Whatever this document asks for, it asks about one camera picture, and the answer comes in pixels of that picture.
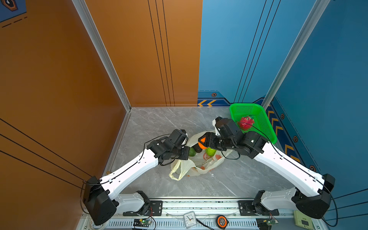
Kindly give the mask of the red dragon fruit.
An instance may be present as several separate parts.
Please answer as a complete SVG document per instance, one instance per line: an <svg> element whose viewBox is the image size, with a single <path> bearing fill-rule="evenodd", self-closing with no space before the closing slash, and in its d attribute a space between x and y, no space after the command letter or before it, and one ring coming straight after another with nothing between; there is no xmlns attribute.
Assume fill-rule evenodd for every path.
<svg viewBox="0 0 368 230"><path fill-rule="evenodd" d="M253 127L255 120L251 116L243 117L238 122L238 125L242 131L247 131Z"/></svg>

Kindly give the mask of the dark avocado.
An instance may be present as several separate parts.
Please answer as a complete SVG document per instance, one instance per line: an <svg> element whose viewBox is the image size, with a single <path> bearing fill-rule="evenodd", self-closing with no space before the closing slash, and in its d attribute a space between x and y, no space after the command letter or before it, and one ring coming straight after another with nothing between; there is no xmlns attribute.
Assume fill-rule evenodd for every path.
<svg viewBox="0 0 368 230"><path fill-rule="evenodd" d="M196 153L201 153L201 152L202 152L202 150L203 150L203 149L200 147L199 143L197 143L197 144L193 145L193 146L192 146L192 148L194 149L194 151L195 151Z"/></svg>

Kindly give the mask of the translucent yellowish plastic bag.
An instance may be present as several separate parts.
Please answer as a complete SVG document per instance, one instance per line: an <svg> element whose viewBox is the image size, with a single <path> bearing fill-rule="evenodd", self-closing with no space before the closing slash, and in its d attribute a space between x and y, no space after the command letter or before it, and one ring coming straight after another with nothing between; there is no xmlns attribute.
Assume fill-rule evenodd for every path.
<svg viewBox="0 0 368 230"><path fill-rule="evenodd" d="M232 154L233 150L223 152L216 151L213 156L209 156L205 149L200 153L194 152L195 156L189 156L188 160L175 160L171 165L169 177L175 181L180 181L185 176L199 176L215 169L221 165L226 158Z"/></svg>

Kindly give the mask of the green round fruit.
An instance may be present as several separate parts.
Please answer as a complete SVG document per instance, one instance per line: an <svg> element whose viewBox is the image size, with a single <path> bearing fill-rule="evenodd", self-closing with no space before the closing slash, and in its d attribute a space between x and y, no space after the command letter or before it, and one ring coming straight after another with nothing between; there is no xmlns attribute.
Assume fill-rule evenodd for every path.
<svg viewBox="0 0 368 230"><path fill-rule="evenodd" d="M216 150L215 149L212 149L212 148L206 148L206 154L209 157L213 157L216 154Z"/></svg>

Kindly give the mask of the orange fruit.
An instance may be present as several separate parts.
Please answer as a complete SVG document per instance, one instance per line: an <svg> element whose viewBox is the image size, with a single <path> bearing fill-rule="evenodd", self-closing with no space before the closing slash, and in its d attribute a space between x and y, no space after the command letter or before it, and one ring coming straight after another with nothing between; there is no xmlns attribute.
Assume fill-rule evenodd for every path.
<svg viewBox="0 0 368 230"><path fill-rule="evenodd" d="M198 145L203 150L207 149L208 147L206 146L206 137L199 138Z"/></svg>

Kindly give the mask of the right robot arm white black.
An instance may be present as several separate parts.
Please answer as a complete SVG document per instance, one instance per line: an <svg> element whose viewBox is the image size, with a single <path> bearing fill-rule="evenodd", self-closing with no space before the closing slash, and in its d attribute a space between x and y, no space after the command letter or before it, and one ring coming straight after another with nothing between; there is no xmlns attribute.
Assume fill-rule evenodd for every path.
<svg viewBox="0 0 368 230"><path fill-rule="evenodd" d="M198 138L200 147L234 150L268 166L294 186L277 192L260 190L252 202L256 214L268 215L279 209L290 209L314 219L324 217L333 203L333 176L321 175L297 163L277 149L259 129L244 133L232 119L222 117L214 120L214 127L215 132L206 132Z"/></svg>

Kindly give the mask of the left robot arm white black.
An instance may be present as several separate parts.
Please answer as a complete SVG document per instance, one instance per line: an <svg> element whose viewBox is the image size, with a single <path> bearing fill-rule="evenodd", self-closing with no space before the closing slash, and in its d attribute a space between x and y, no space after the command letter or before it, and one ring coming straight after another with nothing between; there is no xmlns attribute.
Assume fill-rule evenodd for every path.
<svg viewBox="0 0 368 230"><path fill-rule="evenodd" d="M103 225L117 213L150 215L150 199L143 191L121 195L121 192L148 170L163 165L166 160L187 160L190 148L184 129L161 135L144 143L143 151L118 170L100 179L85 181L82 203L95 225Z"/></svg>

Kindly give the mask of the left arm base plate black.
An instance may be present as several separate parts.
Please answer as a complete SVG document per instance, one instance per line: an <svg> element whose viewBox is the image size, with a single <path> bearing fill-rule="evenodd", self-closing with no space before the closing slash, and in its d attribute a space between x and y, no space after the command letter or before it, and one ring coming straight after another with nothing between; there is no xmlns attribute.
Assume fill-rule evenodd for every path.
<svg viewBox="0 0 368 230"><path fill-rule="evenodd" d="M128 211L124 212L123 216L138 217L138 216L161 216L163 210L163 202L161 200L150 201L148 205L144 205L143 208L137 212Z"/></svg>

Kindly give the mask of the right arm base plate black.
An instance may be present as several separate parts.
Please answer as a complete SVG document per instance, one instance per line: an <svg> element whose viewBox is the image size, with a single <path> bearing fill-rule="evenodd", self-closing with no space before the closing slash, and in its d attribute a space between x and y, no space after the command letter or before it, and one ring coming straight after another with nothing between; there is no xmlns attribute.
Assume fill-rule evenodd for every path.
<svg viewBox="0 0 368 230"><path fill-rule="evenodd" d="M238 201L239 211L241 216L279 216L279 210L268 210L262 204L253 205L251 200Z"/></svg>

